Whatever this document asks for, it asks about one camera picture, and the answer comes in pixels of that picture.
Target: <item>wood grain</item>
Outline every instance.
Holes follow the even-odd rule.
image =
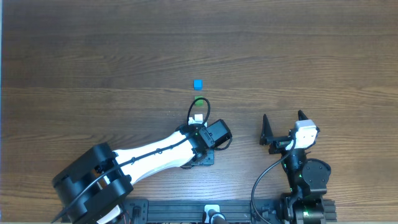
[[[332,167],[339,221],[398,221],[398,2],[4,1],[2,222],[48,222],[52,178],[92,145],[167,137],[195,95],[234,135],[215,165],[134,186],[153,200],[248,200],[278,156],[258,145],[262,115],[285,135],[304,110],[321,128],[310,157]],[[200,93],[193,79],[203,79]],[[195,108],[204,113],[204,108]],[[281,167],[257,197],[288,191]]]

